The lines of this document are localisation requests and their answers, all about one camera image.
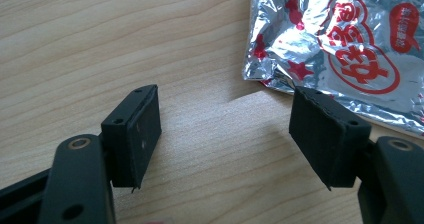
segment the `silver foil bag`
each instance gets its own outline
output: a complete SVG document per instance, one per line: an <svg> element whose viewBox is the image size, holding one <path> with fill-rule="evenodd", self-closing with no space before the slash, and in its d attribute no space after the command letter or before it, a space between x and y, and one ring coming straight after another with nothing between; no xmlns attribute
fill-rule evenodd
<svg viewBox="0 0 424 224"><path fill-rule="evenodd" d="M424 0L252 0L243 77L424 133Z"/></svg>

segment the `screw hole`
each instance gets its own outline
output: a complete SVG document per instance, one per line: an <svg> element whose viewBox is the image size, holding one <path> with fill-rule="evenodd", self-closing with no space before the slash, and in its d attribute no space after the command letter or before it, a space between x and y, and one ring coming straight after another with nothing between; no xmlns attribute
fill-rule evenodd
<svg viewBox="0 0 424 224"><path fill-rule="evenodd" d="M413 149L410 144L405 143L405 142L402 142L402 141L399 141L399 140L389 140L389 143L393 147L395 147L395 148L397 148L399 150L402 150L402 151L411 151Z"/></svg>
<svg viewBox="0 0 424 224"><path fill-rule="evenodd" d="M72 140L69 144L68 144L68 148L69 149L81 149L86 147L88 144L91 143L91 140L89 138L77 138Z"/></svg>
<svg viewBox="0 0 424 224"><path fill-rule="evenodd" d="M118 118L118 119L113 120L112 122L113 122L113 124L120 124L120 123L124 122L124 120L121 119L121 118Z"/></svg>
<svg viewBox="0 0 424 224"><path fill-rule="evenodd" d="M359 123L357 121L348 121L348 123L352 126L357 126Z"/></svg>
<svg viewBox="0 0 424 224"><path fill-rule="evenodd" d="M68 207L63 213L62 213L62 219L63 220L72 220L77 218L81 213L84 211L84 207L80 204L73 205L71 207Z"/></svg>

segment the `wooden table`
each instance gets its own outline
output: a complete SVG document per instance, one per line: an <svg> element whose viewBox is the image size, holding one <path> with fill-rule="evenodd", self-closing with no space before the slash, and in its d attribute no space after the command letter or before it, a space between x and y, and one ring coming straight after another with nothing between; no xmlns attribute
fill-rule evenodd
<svg viewBox="0 0 424 224"><path fill-rule="evenodd" d="M0 188L156 83L163 134L141 189L114 189L118 223L360 223L358 183L329 192L288 134L292 97L242 80L249 8L1 0Z"/></svg>

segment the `black plastic part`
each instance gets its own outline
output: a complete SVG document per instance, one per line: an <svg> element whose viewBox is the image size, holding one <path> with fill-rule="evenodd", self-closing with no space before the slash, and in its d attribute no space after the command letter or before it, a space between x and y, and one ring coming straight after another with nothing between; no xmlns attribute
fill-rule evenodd
<svg viewBox="0 0 424 224"><path fill-rule="evenodd" d="M40 172L0 191L0 223L34 223L38 219L49 171Z"/></svg>
<svg viewBox="0 0 424 224"><path fill-rule="evenodd" d="M383 218L387 203L385 199L361 183L358 191L359 207L364 224L379 224Z"/></svg>
<svg viewBox="0 0 424 224"><path fill-rule="evenodd" d="M367 190L373 192L378 198L384 199L381 183L377 176L374 163L372 161L372 153L375 149L375 143L369 141L366 149L357 152L354 159L354 171L361 179L361 185L367 187Z"/></svg>
<svg viewBox="0 0 424 224"><path fill-rule="evenodd" d="M132 91L102 122L108 175L115 187L138 187L162 133L158 87Z"/></svg>
<svg viewBox="0 0 424 224"><path fill-rule="evenodd" d="M424 223L424 150L403 139L380 137L372 154L387 201L382 223Z"/></svg>
<svg viewBox="0 0 424 224"><path fill-rule="evenodd" d="M289 132L328 188L353 186L354 156L367 146L368 122L317 90L296 87Z"/></svg>
<svg viewBox="0 0 424 224"><path fill-rule="evenodd" d="M115 223L97 136L75 136L58 146L38 223Z"/></svg>

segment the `red logo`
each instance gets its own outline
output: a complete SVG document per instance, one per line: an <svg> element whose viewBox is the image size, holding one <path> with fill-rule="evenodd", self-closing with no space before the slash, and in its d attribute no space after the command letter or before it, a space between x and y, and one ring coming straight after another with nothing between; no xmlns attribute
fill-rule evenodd
<svg viewBox="0 0 424 224"><path fill-rule="evenodd" d="M399 53L407 53L411 47L420 50L420 45L414 39L420 13L410 3L401 3L390 12L390 44Z"/></svg>
<svg viewBox="0 0 424 224"><path fill-rule="evenodd" d="M349 86L369 94L385 94L397 88L399 71L374 45L366 24L368 10L362 0L330 0L329 15L321 24L318 42L330 66Z"/></svg>

